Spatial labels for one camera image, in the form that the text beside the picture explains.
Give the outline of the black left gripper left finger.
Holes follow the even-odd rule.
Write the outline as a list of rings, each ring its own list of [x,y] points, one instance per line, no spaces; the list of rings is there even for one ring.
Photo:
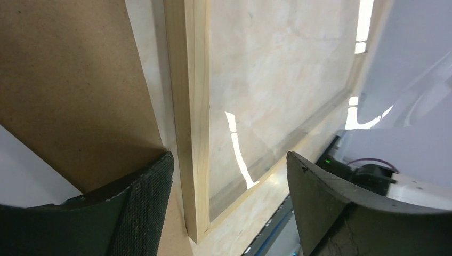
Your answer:
[[[60,205],[2,205],[1,255],[156,255],[173,171],[167,151]]]

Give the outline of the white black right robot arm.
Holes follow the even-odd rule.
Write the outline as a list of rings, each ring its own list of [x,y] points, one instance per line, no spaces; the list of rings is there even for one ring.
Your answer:
[[[451,188],[434,185],[402,174],[387,161],[360,158],[347,163],[321,156],[316,165],[350,183],[397,201],[451,210]]]

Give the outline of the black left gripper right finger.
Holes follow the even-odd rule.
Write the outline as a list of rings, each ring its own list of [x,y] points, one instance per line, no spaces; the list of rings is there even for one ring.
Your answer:
[[[451,255],[451,212],[365,190],[288,152],[304,255]]]

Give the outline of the light wooden picture frame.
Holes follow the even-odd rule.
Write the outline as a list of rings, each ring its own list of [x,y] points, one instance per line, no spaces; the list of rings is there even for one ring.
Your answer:
[[[178,147],[183,211],[188,236],[200,244],[218,233],[225,220],[238,226],[237,208],[265,180],[271,177],[285,153],[297,150],[330,113],[339,109],[345,99],[355,92],[372,56],[368,53],[378,42],[381,27],[392,1],[372,1],[372,13],[360,26],[359,42],[348,79],[347,91],[328,104],[322,119],[313,124],[307,135],[262,177],[260,182],[245,191],[218,218],[209,216],[209,75],[210,75],[210,7],[212,1],[165,1],[168,58],[171,71],[175,132]]]

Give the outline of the white mat board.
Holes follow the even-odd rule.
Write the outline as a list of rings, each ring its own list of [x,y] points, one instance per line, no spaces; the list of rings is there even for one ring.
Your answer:
[[[61,204],[82,193],[1,127],[1,204]]]

